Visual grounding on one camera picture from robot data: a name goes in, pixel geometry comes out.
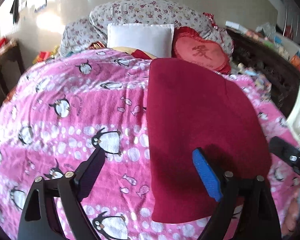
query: white pillow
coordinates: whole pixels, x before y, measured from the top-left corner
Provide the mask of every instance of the white pillow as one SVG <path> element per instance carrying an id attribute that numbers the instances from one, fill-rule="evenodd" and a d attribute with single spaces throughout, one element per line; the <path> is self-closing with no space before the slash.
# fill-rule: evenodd
<path id="1" fill-rule="evenodd" d="M 108 24 L 108 48 L 129 47 L 156 57 L 171 57 L 174 24 Z"/>

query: fish print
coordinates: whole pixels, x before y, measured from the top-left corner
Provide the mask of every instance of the fish print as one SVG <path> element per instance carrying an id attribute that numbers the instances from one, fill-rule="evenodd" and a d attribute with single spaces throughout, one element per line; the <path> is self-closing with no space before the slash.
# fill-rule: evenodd
<path id="1" fill-rule="evenodd" d="M 120 187 L 120 191 L 125 194 L 128 194 L 130 192 L 130 190 L 127 187 Z"/>
<path id="2" fill-rule="evenodd" d="M 136 116 L 137 113 L 140 113 L 140 110 L 140 106 L 136 106 L 131 113 L 133 116 Z"/>
<path id="3" fill-rule="evenodd" d="M 124 109 L 123 107 L 118 107 L 117 110 L 121 113 L 124 113 L 126 111 L 126 109 Z"/>
<path id="4" fill-rule="evenodd" d="M 137 185 L 136 179 L 133 178 L 133 177 L 128 177 L 127 174 L 124 174 L 124 175 L 122 176 L 122 179 L 126 179 L 126 180 L 127 180 L 131 185 L 133 185 L 133 186 Z"/>
<path id="5" fill-rule="evenodd" d="M 124 96 L 122 96 L 120 99 L 123 100 L 128 106 L 132 106 L 132 101 L 129 98 L 124 98 Z"/>
<path id="6" fill-rule="evenodd" d="M 149 186 L 143 185 L 137 193 L 137 195 L 142 198 L 143 195 L 147 194 L 150 191 Z"/>

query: bedsheet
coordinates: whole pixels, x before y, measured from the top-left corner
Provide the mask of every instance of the bedsheet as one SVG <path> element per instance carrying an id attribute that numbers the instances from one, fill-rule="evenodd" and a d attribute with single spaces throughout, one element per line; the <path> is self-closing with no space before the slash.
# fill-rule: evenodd
<path id="1" fill-rule="evenodd" d="M 85 50 L 20 78 L 12 99 L 0 109 L 0 225 L 17 238 L 26 194 L 36 176 L 61 177 L 89 158 L 95 145 L 107 159 L 82 206 L 102 239 L 196 239 L 209 218 L 183 224 L 151 220 L 150 152 L 146 123 L 151 60 L 112 49 Z M 247 94 L 267 137 L 296 145 L 275 105 L 264 100 L 246 75 L 224 76 Z M 298 178 L 272 155 L 271 192 L 280 221 Z M 57 212 L 65 236 L 74 239 L 62 203 Z M 235 210 L 226 238 L 234 232 Z"/>

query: metal bolt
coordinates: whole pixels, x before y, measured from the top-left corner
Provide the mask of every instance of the metal bolt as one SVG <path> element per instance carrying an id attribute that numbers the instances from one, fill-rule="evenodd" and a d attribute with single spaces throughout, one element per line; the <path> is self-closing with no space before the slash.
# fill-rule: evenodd
<path id="1" fill-rule="evenodd" d="M 34 179 L 35 182 L 40 182 L 42 180 L 42 177 L 41 176 L 38 176 Z"/>
<path id="2" fill-rule="evenodd" d="M 65 174 L 65 177 L 66 178 L 71 178 L 73 175 L 74 175 L 73 171 L 67 171 L 66 174 Z"/>
<path id="3" fill-rule="evenodd" d="M 264 180 L 265 180 L 265 178 L 262 177 L 261 175 L 258 175 L 258 176 L 257 176 L 257 181 L 264 181 Z"/>
<path id="4" fill-rule="evenodd" d="M 292 161 L 292 162 L 295 162 L 298 158 L 294 155 L 291 155 L 289 160 Z"/>
<path id="5" fill-rule="evenodd" d="M 226 171 L 226 172 L 225 172 L 225 176 L 226 176 L 227 178 L 232 178 L 232 177 L 233 177 L 233 173 L 232 173 L 231 171 Z"/>

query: yellow fabric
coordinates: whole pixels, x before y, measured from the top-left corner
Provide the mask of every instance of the yellow fabric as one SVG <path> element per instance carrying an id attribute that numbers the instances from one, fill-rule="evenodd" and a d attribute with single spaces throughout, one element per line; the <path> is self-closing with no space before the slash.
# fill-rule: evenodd
<path id="1" fill-rule="evenodd" d="M 120 52 L 126 52 L 126 53 L 129 53 L 129 54 L 132 54 L 133 52 L 135 52 L 137 50 L 137 49 L 129 48 L 129 47 L 113 47 L 112 49 L 120 51 Z M 152 55 L 152 54 L 150 54 L 150 53 L 148 53 L 146 51 L 143 51 L 143 53 L 145 53 L 146 55 L 148 55 L 151 59 L 157 58 L 156 56 L 154 56 L 154 55 Z"/>

